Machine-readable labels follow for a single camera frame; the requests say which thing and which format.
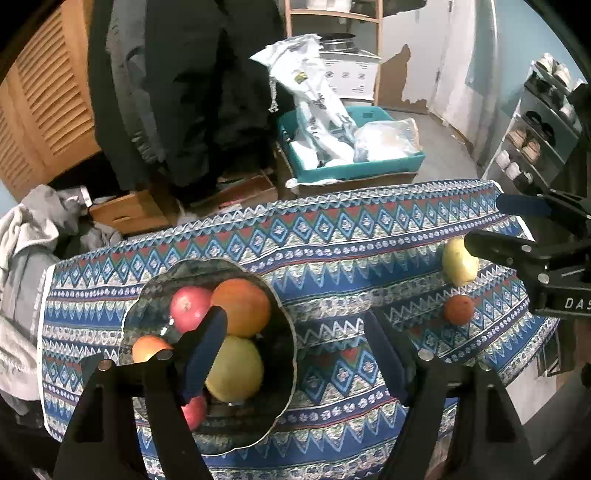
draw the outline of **tablecloth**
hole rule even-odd
[[[39,338],[46,428],[64,435],[83,390],[80,358],[118,359],[126,311],[154,275],[185,258],[222,257],[261,275],[291,315],[298,380],[288,410],[253,447],[206,458],[217,479],[363,478],[387,458],[405,410],[363,335],[373,309],[446,362],[480,360],[505,383],[533,358],[557,319],[527,311],[515,271],[480,261],[466,287],[441,271],[444,242],[473,228],[528,236],[499,213],[494,182],[435,181],[259,205],[62,261],[48,271]],[[443,320],[444,301],[470,295],[472,321]],[[455,406],[442,419],[453,426]],[[162,478],[150,428],[138,419],[148,472]]]

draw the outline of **wooden louvered closet door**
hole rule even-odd
[[[0,177],[17,200],[100,151],[87,49],[83,0],[65,0],[33,35],[2,84],[0,112],[6,117],[11,110],[12,122],[5,120],[10,134],[0,136]],[[0,113],[0,131],[3,125]],[[18,155],[11,153],[15,149]]]

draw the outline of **gray floor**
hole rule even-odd
[[[425,160],[414,179],[415,183],[432,180],[474,179],[476,164],[462,138],[451,127],[444,127],[430,115],[388,111],[396,120],[414,118]]]

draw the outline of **plastic bag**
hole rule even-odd
[[[410,157],[422,150],[412,118],[369,122],[355,132],[355,161]]]
[[[336,158],[351,162],[357,126],[326,80],[319,39],[316,34],[291,37],[267,45],[251,59],[293,94],[303,139],[318,153],[319,163]]]

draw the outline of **brown stain on door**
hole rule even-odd
[[[400,53],[382,63],[379,80],[379,105],[393,110],[428,113],[426,99],[417,100],[414,103],[402,99],[410,56],[409,46],[404,45]]]

